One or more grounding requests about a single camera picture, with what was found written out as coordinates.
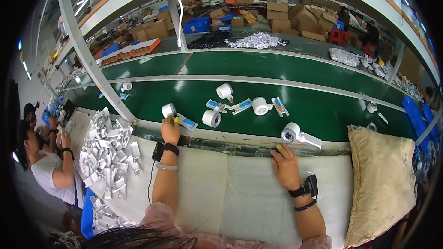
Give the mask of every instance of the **red stool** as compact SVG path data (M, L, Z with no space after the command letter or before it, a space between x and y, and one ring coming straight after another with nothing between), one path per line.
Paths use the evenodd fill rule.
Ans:
M363 52L363 54L374 57L374 52L375 52L375 45L368 42L365 46L365 51Z
M346 44L346 47L348 47L348 42L349 42L349 33L342 31L340 34L340 43L338 45Z
M329 35L328 42L330 44L332 44L333 42L337 42L337 44L340 45L340 35L341 30L333 28L331 34Z

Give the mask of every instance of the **worker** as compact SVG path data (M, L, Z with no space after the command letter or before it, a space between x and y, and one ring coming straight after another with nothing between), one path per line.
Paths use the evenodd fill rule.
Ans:
M50 195L83 209L83 182L74 168L69 135L61 134L63 161L54 153L40 150L37 134L28 121L20 120L17 137L16 155L23 170L30 169L37 183Z
M174 227L177 211L177 143L180 137L179 119L172 115L161 123L163 140L168 144L160 164L169 170L159 169L152 189L152 204L145 210L139 225L112 228L87 240L82 248L139 247L139 248L268 248L258 241L238 241L209 234L186 234ZM299 174L298 157L283 144L279 152L272 151L271 161L279 182L290 191L304 183ZM310 194L294 198L297 228L303 240L300 248L331 248L332 240L326 235L326 226L319 208Z
M29 126L33 131L36 128L37 124L37 116L36 116L36 110L38 108L37 106L39 106L39 104L36 104L36 106L34 106L31 103L27 103L25 105L25 108L23 109L23 118L29 122ZM54 153L57 149L56 140L55 140L57 136L57 121L53 116L51 116L48 119L48 123L50 126L48 139L44 138L39 133L36 133L36 137L39 141L39 150L43 150L48 153Z
M349 17L348 9L345 6L341 6L340 11L335 16L336 19L343 22L345 27L343 28L343 31L347 32L349 30L349 21L351 18Z

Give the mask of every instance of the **pink sleeve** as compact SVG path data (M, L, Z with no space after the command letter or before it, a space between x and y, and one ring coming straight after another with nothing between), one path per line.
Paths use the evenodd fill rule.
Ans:
M332 239L330 236L318 236L303 241L300 249L331 249Z
M174 227L174 213L171 208L164 203L153 203L144 211L144 218L141 225L152 225L156 229L168 231L168 234L179 235L179 231Z

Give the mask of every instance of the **pink shirt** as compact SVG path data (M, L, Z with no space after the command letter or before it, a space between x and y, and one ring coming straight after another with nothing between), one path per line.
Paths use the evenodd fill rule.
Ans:
M264 242L241 241L227 238L226 236L215 236L211 234L187 233L180 226L174 227L174 213L171 208L164 203L153 203L144 211L144 218L141 224L155 223L159 228L168 229L171 235L189 235L198 239L198 244L212 243L212 247L218 249L271 249ZM308 239L302 243L300 249L331 249L332 240L330 236L319 236Z

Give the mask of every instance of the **white t-shirt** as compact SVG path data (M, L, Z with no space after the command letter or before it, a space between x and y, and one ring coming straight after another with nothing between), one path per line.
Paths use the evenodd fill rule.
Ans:
M55 154L39 151L39 154L44 154L46 157L42 158L36 163L33 163L30 167L32 174L37 180L37 183L50 195L60 198L68 204L75 204L75 188L74 184L69 187L56 188L52 180L52 172L54 169L63 168L63 161ZM77 187L77 200L78 207L83 209L83 203L85 201L85 196L81 190L82 180L80 175L74 168L74 180L75 186Z

